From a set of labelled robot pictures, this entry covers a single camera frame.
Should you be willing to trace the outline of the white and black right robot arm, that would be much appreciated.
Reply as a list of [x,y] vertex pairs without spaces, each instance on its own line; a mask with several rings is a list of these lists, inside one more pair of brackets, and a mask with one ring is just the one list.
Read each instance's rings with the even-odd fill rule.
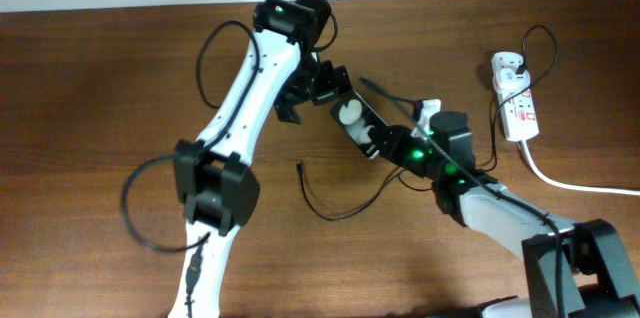
[[521,259],[528,295],[480,308],[482,317],[636,317],[639,280],[617,230],[575,222],[517,197],[475,167],[465,114],[443,111],[418,136],[399,125],[367,133],[381,157],[428,178],[443,214]]

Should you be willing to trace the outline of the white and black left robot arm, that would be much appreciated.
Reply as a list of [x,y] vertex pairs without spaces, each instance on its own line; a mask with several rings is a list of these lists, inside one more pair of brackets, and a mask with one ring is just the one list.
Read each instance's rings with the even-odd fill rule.
[[187,248],[172,317],[217,317],[233,241],[250,219],[260,185],[250,166],[271,110],[297,123],[296,105],[331,102],[346,89],[317,42],[335,17],[328,0],[265,0],[253,13],[250,45],[217,113],[194,142],[175,147]]

